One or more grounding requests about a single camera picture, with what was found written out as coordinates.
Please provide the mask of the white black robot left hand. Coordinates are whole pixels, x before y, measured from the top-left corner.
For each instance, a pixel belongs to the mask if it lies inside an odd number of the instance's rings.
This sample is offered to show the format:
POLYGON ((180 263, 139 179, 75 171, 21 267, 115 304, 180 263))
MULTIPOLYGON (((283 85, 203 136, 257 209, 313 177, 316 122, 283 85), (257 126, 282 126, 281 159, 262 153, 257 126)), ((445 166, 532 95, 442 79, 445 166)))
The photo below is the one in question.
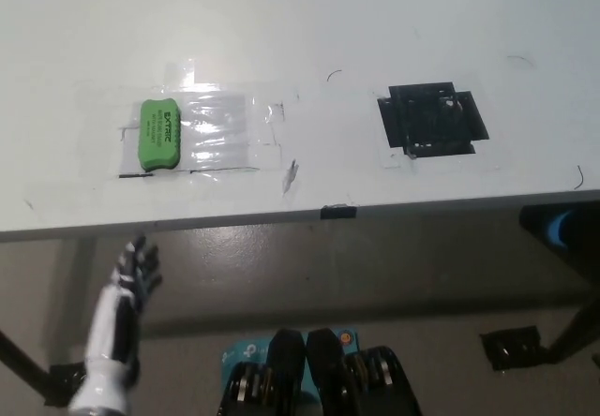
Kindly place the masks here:
POLYGON ((141 318, 160 285, 158 247, 143 235, 126 244, 98 297, 84 355, 85 377, 70 415, 128 415, 140 375, 141 318))

